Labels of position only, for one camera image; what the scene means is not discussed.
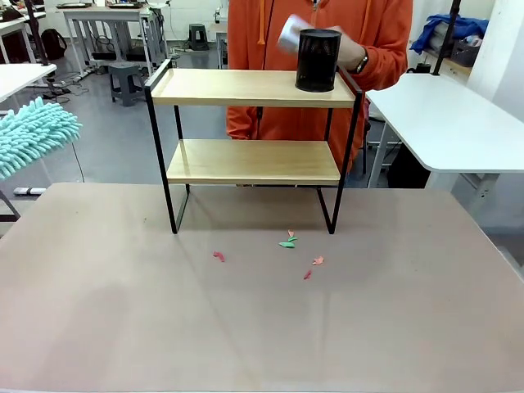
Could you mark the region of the person's left hand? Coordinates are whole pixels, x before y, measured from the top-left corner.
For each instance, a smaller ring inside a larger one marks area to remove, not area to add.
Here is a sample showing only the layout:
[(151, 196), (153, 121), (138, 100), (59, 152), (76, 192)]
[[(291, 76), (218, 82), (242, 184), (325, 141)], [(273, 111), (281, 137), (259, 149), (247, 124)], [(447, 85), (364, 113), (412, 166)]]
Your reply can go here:
[(350, 73), (359, 74), (367, 63), (366, 49), (353, 41), (347, 34), (341, 33), (337, 64)]

